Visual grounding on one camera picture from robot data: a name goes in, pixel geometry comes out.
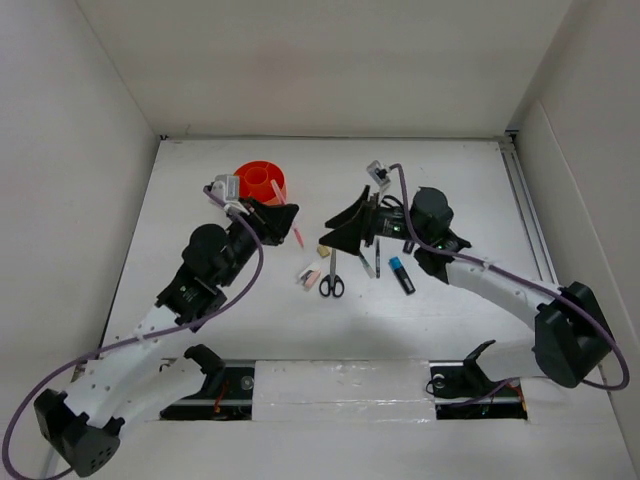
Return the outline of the thin black pen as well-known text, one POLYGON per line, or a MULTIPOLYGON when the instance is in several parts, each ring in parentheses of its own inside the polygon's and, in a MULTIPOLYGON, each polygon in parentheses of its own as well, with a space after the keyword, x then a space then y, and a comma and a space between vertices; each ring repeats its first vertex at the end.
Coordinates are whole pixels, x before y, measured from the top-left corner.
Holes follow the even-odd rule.
POLYGON ((376 279, 381 278, 381 245, 378 237, 375 239, 375 276, 376 279))

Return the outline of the aluminium rail right side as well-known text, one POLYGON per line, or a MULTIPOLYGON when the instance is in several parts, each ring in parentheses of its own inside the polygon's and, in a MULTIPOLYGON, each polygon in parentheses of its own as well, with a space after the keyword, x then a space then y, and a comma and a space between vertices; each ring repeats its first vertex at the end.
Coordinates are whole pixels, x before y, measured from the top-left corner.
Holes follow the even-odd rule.
POLYGON ((516 131, 507 131, 503 136, 498 137, 499 151, 509 177, 538 277, 543 281, 557 283, 556 271, 519 160, 516 138, 516 131))

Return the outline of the orange round divided container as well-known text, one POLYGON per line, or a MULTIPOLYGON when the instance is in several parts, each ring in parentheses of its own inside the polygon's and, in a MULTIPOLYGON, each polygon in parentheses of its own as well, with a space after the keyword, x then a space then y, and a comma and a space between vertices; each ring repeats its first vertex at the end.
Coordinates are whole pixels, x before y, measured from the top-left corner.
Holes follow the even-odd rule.
POLYGON ((266 205, 279 205, 287 199, 284 172, 275 163, 255 160, 241 165, 234 172, 239 178, 241 198, 252 197, 266 205))

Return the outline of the metal rail at table front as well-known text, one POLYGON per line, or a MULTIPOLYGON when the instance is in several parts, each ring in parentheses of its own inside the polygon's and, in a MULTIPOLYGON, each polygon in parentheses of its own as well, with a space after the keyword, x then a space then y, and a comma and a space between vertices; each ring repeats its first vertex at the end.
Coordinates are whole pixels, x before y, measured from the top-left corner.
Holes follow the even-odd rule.
POLYGON ((466 406, 435 397, 427 362, 259 361, 228 366, 215 391, 161 411, 172 421, 426 424, 437 420, 525 420, 522 392, 507 387, 466 406))

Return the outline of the black handled scissors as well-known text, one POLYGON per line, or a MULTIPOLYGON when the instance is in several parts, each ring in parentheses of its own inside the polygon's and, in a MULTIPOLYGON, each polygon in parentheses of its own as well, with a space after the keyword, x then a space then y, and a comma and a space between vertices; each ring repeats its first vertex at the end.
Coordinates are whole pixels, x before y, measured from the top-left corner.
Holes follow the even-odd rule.
POLYGON ((337 251, 331 251, 329 273, 323 277, 319 284, 319 293, 323 298, 341 298, 345 286, 341 277, 337 274, 337 251))

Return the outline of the pink white mini stapler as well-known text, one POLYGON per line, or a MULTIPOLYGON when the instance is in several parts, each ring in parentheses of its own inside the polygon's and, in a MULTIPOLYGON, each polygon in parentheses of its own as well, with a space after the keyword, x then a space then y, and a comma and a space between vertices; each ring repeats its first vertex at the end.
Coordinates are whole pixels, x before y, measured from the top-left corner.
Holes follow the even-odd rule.
POLYGON ((320 274, 321 264, 318 261, 314 261, 299 273, 297 283, 301 285, 305 291, 309 291, 317 282, 320 274))

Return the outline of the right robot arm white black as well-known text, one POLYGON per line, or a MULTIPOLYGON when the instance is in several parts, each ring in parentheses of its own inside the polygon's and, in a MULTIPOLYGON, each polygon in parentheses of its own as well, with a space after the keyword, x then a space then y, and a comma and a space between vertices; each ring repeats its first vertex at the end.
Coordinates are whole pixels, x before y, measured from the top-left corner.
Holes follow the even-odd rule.
POLYGON ((456 374, 474 395, 508 378, 544 376, 565 388, 585 382, 610 353, 619 351, 598 301, 586 285, 567 287, 527 280, 474 256, 469 241, 450 227, 446 196, 422 187, 410 205, 385 206, 368 191, 326 221, 320 242, 357 255, 378 237, 412 241, 414 258, 430 277, 478 295, 524 323, 533 337, 473 350, 456 374))

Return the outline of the blue cap black highlighter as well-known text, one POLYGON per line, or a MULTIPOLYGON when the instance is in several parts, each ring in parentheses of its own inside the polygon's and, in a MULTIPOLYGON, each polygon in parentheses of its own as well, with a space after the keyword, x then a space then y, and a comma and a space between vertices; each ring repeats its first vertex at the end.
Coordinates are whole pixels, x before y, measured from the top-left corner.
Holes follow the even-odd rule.
POLYGON ((406 295, 414 294, 416 292, 415 286, 401 260, 397 256, 394 256, 389 259, 389 266, 404 293, 406 295))

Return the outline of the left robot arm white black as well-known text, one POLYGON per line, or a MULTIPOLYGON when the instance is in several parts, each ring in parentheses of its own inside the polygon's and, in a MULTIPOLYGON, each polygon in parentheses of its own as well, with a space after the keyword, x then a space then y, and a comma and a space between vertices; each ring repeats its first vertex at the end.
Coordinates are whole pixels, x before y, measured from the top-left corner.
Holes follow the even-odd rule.
POLYGON ((204 224, 192 232, 174 278, 132 335, 90 354, 83 375, 66 389, 45 389, 35 398, 43 437, 78 477, 104 467, 122 432, 142 415, 222 387, 224 361, 196 343, 195 334, 229 309, 223 290, 251 257, 262 258, 265 247, 284 242, 299 207, 247 198, 223 209, 230 224, 204 224))

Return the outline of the grey white pen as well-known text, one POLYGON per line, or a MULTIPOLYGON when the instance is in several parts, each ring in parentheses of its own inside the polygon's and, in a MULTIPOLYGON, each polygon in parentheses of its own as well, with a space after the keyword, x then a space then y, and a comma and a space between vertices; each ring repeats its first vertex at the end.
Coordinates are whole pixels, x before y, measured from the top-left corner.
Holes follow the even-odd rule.
POLYGON ((366 257, 364 256, 364 254, 359 251, 358 252, 358 258, 365 270, 365 272, 367 273, 367 275, 371 278, 371 279, 375 279, 376 278, 376 273, 373 269, 373 267, 371 266, 371 264, 368 262, 368 260, 366 259, 366 257))

